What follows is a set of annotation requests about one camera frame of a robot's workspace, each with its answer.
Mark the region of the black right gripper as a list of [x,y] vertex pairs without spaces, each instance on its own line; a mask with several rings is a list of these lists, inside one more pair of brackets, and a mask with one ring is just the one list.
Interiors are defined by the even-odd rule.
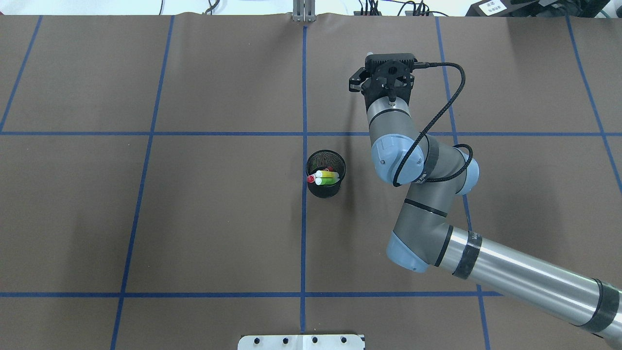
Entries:
[[372,105],[383,97],[400,98],[410,104],[414,87],[414,76],[410,73],[403,76],[390,76],[385,72],[369,73],[363,83],[365,105]]

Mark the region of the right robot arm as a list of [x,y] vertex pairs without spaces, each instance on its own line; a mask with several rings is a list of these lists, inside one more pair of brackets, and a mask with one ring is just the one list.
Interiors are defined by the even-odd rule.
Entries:
[[461,82],[429,124],[417,131],[409,109],[413,71],[438,63],[404,65],[388,61],[361,68],[349,90],[365,99],[371,159],[378,177],[395,187],[410,186],[391,231],[387,256],[414,272],[428,266],[447,270],[461,280],[488,286],[621,348],[621,291],[541,259],[518,252],[455,227],[447,215],[453,198],[470,191],[479,166],[467,144],[448,146],[428,135],[429,129],[455,102]]

